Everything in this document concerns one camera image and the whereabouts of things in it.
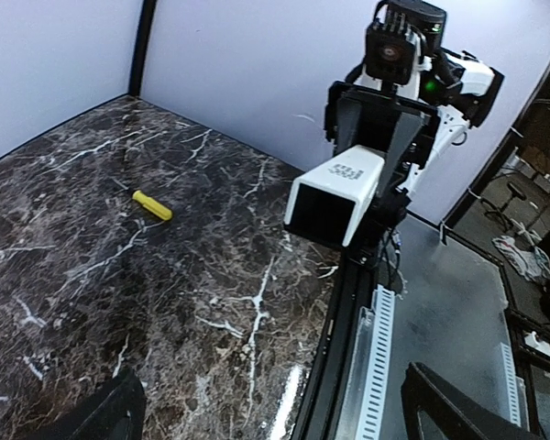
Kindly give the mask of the black left frame post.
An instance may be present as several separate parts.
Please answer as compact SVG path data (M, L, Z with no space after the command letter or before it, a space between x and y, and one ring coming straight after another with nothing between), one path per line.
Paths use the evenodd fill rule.
M127 89L127 94L132 97L139 97L141 93L149 39L157 3L157 0L142 1Z

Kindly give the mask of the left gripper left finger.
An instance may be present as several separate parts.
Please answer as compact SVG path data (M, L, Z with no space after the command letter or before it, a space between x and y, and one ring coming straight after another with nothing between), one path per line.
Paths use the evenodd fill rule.
M123 368L55 422L26 439L141 439L147 399L132 368Z

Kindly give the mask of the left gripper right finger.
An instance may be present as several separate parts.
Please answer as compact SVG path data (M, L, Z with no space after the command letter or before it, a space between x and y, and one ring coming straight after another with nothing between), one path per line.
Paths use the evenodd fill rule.
M421 362L411 363L401 385L407 436L422 439L426 413L449 439L536 439L538 436L488 411Z

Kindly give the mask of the white remote control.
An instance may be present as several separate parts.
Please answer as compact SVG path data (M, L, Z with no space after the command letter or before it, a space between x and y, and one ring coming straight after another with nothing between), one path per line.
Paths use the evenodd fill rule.
M356 145L295 178L284 226L329 248L346 248L380 182L385 159Z

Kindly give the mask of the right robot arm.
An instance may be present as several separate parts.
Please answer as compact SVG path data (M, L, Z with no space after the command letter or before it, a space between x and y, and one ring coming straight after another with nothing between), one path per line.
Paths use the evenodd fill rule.
M362 61L329 90L324 132L335 156L362 148L383 161L364 201L333 199L325 242L347 248L393 229L442 154L490 113L504 76L442 46L447 13L425 1L379 1Z

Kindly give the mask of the yellow handled screwdriver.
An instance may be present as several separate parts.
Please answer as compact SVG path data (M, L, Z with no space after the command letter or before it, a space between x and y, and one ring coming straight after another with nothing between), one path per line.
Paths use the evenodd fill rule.
M130 194L133 201L140 204L145 210L155 215L158 219L167 222L173 218L172 210L160 203L156 199L144 194L141 190L132 190L118 179L112 178L112 181Z

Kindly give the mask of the black front table rail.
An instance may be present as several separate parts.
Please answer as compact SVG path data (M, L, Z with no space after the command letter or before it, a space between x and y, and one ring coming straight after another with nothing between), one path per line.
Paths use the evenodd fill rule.
M370 307L377 276L341 254L313 366L291 434L293 439L331 439L336 434L360 309Z

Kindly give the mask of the black frame post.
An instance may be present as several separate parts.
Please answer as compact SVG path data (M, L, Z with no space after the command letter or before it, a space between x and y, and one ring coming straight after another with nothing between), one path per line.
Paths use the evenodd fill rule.
M132 97L139 97L141 93L149 39L157 3L157 0L142 1L127 89L127 94Z
M485 166L480 170L476 178L469 184L463 194L457 200L453 208L440 222L442 228L453 229L454 226L467 213L472 204L479 198L479 195L487 188L489 183L496 177L497 172L503 166L512 151L524 138L524 130L529 124L529 117L537 100L546 99L550 94L550 62L545 68L541 79L530 94L526 104L523 106L509 129L505 133L500 144L490 155Z

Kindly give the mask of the black right frame post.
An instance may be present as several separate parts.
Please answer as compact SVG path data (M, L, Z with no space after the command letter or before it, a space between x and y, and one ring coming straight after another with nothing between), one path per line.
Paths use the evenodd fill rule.
M524 138L524 130L529 124L529 117L537 100L546 99L550 94L550 62L545 68L541 79L530 94L526 104L523 106L509 129L505 133L500 144L490 155L485 166L480 170L476 178L469 184L463 194L457 200L453 208L440 222L442 228L453 229L454 226L467 213L472 204L479 198L479 195L487 188L489 183L496 177L497 172L503 166L512 151Z

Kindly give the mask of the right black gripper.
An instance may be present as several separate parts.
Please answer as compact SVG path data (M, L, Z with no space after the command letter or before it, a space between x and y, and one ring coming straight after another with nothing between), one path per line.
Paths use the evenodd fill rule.
M435 106L365 86L334 82L324 111L326 140L335 156L357 145L386 153L375 193L376 206L408 178L404 161L424 168L429 160L440 116Z

